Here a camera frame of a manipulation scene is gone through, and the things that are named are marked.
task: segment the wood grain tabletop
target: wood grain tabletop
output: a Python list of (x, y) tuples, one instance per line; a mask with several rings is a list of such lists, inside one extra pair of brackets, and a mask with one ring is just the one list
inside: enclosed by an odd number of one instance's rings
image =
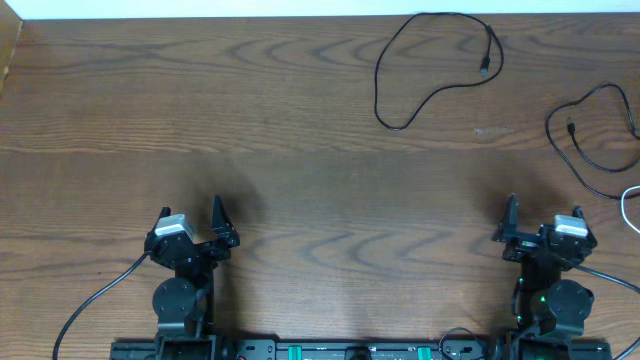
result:
[[(215, 194), (242, 242), (215, 270), (224, 329), (431, 339), (513, 326), (519, 266), (490, 240), (512, 192), (528, 231), (581, 205), (599, 241), (585, 265), (639, 284), (638, 234), (577, 182), (544, 117), (608, 81), (640, 116), (640, 15), (480, 16), (503, 73), (437, 94), (392, 132), (373, 114), (373, 69), (406, 18), (27, 22), (0, 100), (0, 358), (49, 358), (71, 313), (140, 256), (162, 206), (209, 240)], [(473, 21), (417, 19), (381, 66), (382, 116), (399, 125), (434, 89), (482, 79), (486, 41)], [(594, 187), (639, 183), (637, 168), (582, 161), (568, 118), (594, 160), (633, 159), (614, 91), (558, 113), (552, 133)], [(151, 339), (151, 297), (172, 275), (147, 260), (80, 315), (60, 358)], [(637, 337), (637, 295), (565, 276), (596, 296), (586, 336), (614, 353)]]

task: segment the cardboard edge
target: cardboard edge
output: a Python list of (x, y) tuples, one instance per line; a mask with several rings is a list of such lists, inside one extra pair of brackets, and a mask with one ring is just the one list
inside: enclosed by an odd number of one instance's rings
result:
[(16, 53), (22, 23), (22, 19), (9, 4), (0, 0), (0, 95), (4, 80), (9, 74), (11, 60)]

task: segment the black cable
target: black cable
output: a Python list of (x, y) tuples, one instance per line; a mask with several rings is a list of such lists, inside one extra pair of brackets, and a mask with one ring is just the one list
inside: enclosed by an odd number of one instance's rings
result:
[[(489, 43), (487, 45), (487, 53), (484, 56), (484, 58), (482, 59), (482, 64), (480, 65), (480, 73), (482, 75), (486, 75), (489, 72), (489, 63), (491, 62), (491, 59), (489, 58), (489, 53), (491, 52), (491, 38), (492, 37), (496, 40), (496, 44), (498, 44), (498, 48), (500, 50), (500, 66), (498, 67), (498, 71), (496, 71), (495, 74), (491, 75), (491, 77), (489, 77), (489, 78), (487, 78), (487, 79), (485, 79), (483, 81), (479, 81), (479, 82), (475, 82), (475, 83), (471, 83), (471, 84), (454, 84), (454, 85), (443, 86), (443, 87), (435, 90), (434, 92), (432, 92), (429, 96), (427, 96), (427, 98), (424, 99), (424, 101), (422, 101), (420, 106), (418, 106), (418, 109), (416, 109), (416, 111), (413, 113), (413, 115), (411, 115), (409, 120), (407, 120), (407, 122), (404, 125), (402, 125), (402, 126), (392, 126), (392, 125), (387, 124), (380, 117), (380, 113), (378, 113), (378, 72), (380, 70), (380, 62), (382, 61), (382, 57), (387, 52), (387, 49), (389, 49), (389, 46), (391, 46), (391, 43), (398, 37), (398, 35), (400, 35), (402, 30), (407, 25), (409, 25), (411, 20), (417, 18), (418, 16), (443, 16), (443, 15), (466, 17), (466, 18), (469, 18), (471, 20), (477, 21), (478, 23), (480, 23), (484, 27), (484, 29), (487, 31), (487, 36), (489, 38)], [(422, 110), (422, 107), (429, 101), (429, 99), (431, 99), (431, 97), (433, 97), (433, 95), (439, 93), (440, 91), (447, 90), (447, 89), (474, 87), (474, 86), (479, 86), (479, 85), (482, 85), (482, 84), (486, 84), (489, 81), (495, 79), (498, 76), (498, 74), (500, 74), (500, 72), (502, 71), (502, 67), (503, 66), (504, 66), (504, 50), (502, 49), (502, 44), (500, 43), (500, 39), (498, 39), (498, 37), (496, 36), (496, 34), (493, 31), (493, 29), (491, 28), (491, 26), (489, 26), (488, 24), (486, 24), (482, 20), (480, 20), (480, 19), (478, 19), (478, 18), (476, 18), (474, 16), (471, 16), (471, 15), (462, 14), (462, 13), (456, 13), (456, 12), (438, 12), (438, 13), (424, 13), (423, 12), (423, 13), (415, 14), (412, 17), (410, 17), (409, 20), (407, 20), (400, 27), (400, 29), (395, 33), (395, 35), (393, 35), (391, 40), (389, 40), (387, 45), (384, 47), (384, 49), (382, 49), (382, 52), (380, 53), (380, 57), (378, 58), (378, 62), (376, 63), (376, 68), (375, 68), (374, 75), (373, 75), (373, 86), (374, 86), (374, 94), (375, 94), (374, 95), (374, 101), (373, 101), (373, 112), (375, 113), (376, 119), (378, 119), (380, 124), (382, 124), (387, 129), (389, 129), (389, 130), (406, 129), (413, 122), (413, 120), (416, 118), (416, 116), (418, 116), (418, 113), (420, 112), (420, 110)]]
[(67, 330), (69, 330), (69, 327), (71, 327), (71, 324), (73, 323), (73, 321), (78, 317), (78, 315), (80, 315), (82, 310), (86, 309), (87, 306), (89, 306), (95, 299), (99, 298), (100, 295), (104, 294), (109, 289), (116, 286), (120, 281), (124, 280), (124, 278), (129, 276), (129, 274), (131, 274), (138, 266), (140, 266), (140, 264), (142, 264), (144, 259), (149, 254), (150, 252), (145, 252), (144, 254), (142, 254), (142, 256), (140, 256), (140, 258), (135, 263), (133, 263), (133, 265), (131, 265), (129, 270), (125, 271), (117, 279), (113, 280), (111, 283), (109, 283), (109, 285), (103, 287), (102, 290), (93, 294), (90, 298), (87, 299), (87, 301), (85, 301), (82, 305), (80, 305), (78, 310), (76, 310), (76, 312), (74, 312), (73, 315), (71, 315), (69, 320), (67, 320), (67, 323), (64, 324), (64, 326), (62, 327), (62, 330), (60, 330), (60, 334), (58, 334), (58, 339), (56, 340), (56, 344), (53, 346), (53, 355), (51, 356), (52, 360), (58, 360), (58, 351), (60, 350), (60, 344), (62, 343), (62, 338), (67, 333)]
[[(624, 281), (624, 280), (619, 279), (619, 278), (617, 278), (615, 276), (611, 276), (611, 275), (605, 274), (605, 273), (600, 272), (598, 270), (594, 270), (594, 269), (588, 268), (586, 266), (574, 264), (571, 261), (563, 258), (562, 256), (560, 256), (560, 255), (558, 255), (558, 254), (556, 254), (554, 252), (551, 252), (551, 255), (554, 258), (556, 258), (558, 261), (564, 263), (565, 265), (574, 267), (574, 268), (576, 268), (576, 269), (578, 269), (580, 271), (586, 272), (587, 274), (591, 274), (593, 276), (597, 276), (599, 278), (611, 281), (611, 282), (616, 283), (618, 285), (622, 285), (622, 286), (624, 286), (624, 287), (626, 287), (628, 289), (631, 289), (631, 290), (635, 291), (636, 293), (640, 294), (640, 287), (638, 287), (636, 285), (633, 285), (630, 282)], [(629, 354), (631, 354), (636, 348), (638, 348), (638, 346), (640, 346), (640, 337), (638, 337), (636, 339), (636, 341), (634, 341), (626, 350), (624, 350), (622, 353), (620, 353), (620, 355), (616, 356), (614, 358), (614, 360), (622, 360), (622, 359), (624, 359)]]
[(480, 360), (482, 358), (484, 358), (486, 356), (486, 349), (484, 347), (484, 344), (482, 344), (480, 342), (480, 340), (478, 340), (478, 337), (471, 332), (471, 330), (467, 329), (467, 328), (463, 328), (463, 327), (455, 327), (453, 329), (449, 329), (449, 331), (447, 331), (444, 335), (442, 335), (442, 337), (440, 338), (440, 341), (438, 342), (438, 352), (440, 352), (440, 355), (442, 356), (442, 358), (446, 358), (447, 360), (453, 360), (453, 358), (451, 358), (451, 356), (449, 356), (448, 354), (446, 354), (446, 352), (444, 351), (444, 349), (442, 348), (444, 345), (444, 339), (451, 335), (451, 333), (456, 332), (456, 331), (465, 331), (467, 333), (469, 333), (471, 335), (471, 337), (473, 338), (473, 340), (475, 340), (475, 342), (478, 343), (478, 345), (480, 345), (480, 348), (482, 348), (482, 356), (475, 358), (475, 359), (471, 359), (471, 360)]
[[(594, 93), (604, 89), (604, 88), (608, 88), (608, 87), (612, 87), (616, 90), (618, 90), (618, 93), (620, 94), (620, 96), (622, 97), (622, 100), (624, 102), (624, 107), (625, 110), (627, 111), (627, 117), (629, 118), (629, 131), (631, 132), (631, 135), (633, 135), (634, 138), (640, 140), (640, 136), (638, 136), (636, 134), (636, 124), (633, 121), (633, 115), (631, 114), (631, 108), (629, 107), (629, 101), (627, 100), (627, 96), (625, 95), (624, 91), (622, 90), (622, 88), (616, 84), (612, 84), (612, 83), (607, 83), (598, 87), (593, 88), (591, 91), (589, 91), (588, 93), (586, 93), (583, 97), (581, 97), (578, 100), (575, 101), (570, 101), (566, 104), (560, 105), (557, 108), (553, 109), (553, 111), (551, 111), (551, 113), (549, 113), (549, 115), (547, 115), (546, 119), (545, 119), (545, 131), (547, 132), (547, 138), (549, 139), (549, 142), (551, 143), (551, 146), (553, 146), (553, 148), (556, 150), (556, 152), (558, 153), (558, 155), (560, 155), (560, 157), (562, 157), (562, 159), (567, 163), (567, 165), (569, 166), (569, 169), (571, 169), (571, 171), (573, 171), (573, 174), (576, 176), (576, 178), (578, 179), (578, 181), (580, 181), (580, 183), (582, 184), (582, 186), (584, 186), (585, 188), (587, 188), (589, 191), (591, 191), (592, 193), (598, 195), (598, 196), (602, 196), (603, 198), (606, 199), (611, 199), (611, 200), (620, 200), (620, 196), (617, 195), (609, 195), (609, 194), (605, 194), (602, 193), (596, 189), (594, 189), (593, 187), (591, 187), (589, 184), (587, 184), (582, 177), (580, 176), (580, 174), (578, 173), (578, 170), (576, 170), (575, 167), (573, 167), (573, 164), (571, 164), (571, 161), (569, 160), (569, 158), (562, 152), (562, 150), (560, 150), (560, 148), (558, 148), (558, 146), (556, 145), (556, 143), (553, 141), (553, 138), (551, 137), (551, 130), (550, 130), (550, 122), (551, 122), (551, 118), (553, 117), (553, 115), (558, 112), (561, 109), (564, 109), (566, 107), (571, 107), (571, 106), (576, 106), (580, 103), (582, 103), (585, 99), (587, 99), (589, 96), (593, 95)], [(600, 166), (598, 164), (596, 164), (594, 161), (592, 161), (580, 148), (580, 146), (578, 146), (578, 141), (575, 138), (575, 130), (576, 130), (576, 126), (573, 123), (573, 121), (569, 122), (567, 124), (567, 131), (569, 132), (569, 135), (571, 135), (571, 139), (573, 140), (573, 144), (576, 147), (576, 150), (578, 150), (578, 153), (580, 153), (580, 155), (587, 161), (587, 163), (589, 163), (591, 166), (595, 167), (598, 170), (602, 170), (602, 171), (606, 171), (609, 173), (618, 173), (618, 172), (623, 172), (626, 170), (631, 169), (632, 167), (634, 167), (639, 161), (639, 159), (636, 159), (634, 162), (625, 165), (621, 168), (618, 169), (610, 169), (610, 168), (606, 168), (603, 166)], [(640, 196), (640, 193), (636, 193), (633, 195), (628, 195), (625, 199), (633, 199)]]

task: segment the cable connector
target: cable connector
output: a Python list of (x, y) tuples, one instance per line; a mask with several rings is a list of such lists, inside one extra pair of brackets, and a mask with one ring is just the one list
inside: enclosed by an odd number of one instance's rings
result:
[(567, 119), (567, 131), (571, 136), (573, 136), (573, 134), (576, 133), (576, 124), (573, 122), (571, 118)]
[(481, 75), (487, 75), (489, 73), (489, 63), (491, 63), (491, 58), (485, 56), (484, 59), (482, 59), (482, 64), (480, 64)]

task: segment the white wall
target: white wall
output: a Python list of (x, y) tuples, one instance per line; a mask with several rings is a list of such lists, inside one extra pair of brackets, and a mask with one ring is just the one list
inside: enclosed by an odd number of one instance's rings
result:
[(25, 20), (640, 12), (640, 0), (6, 0)]

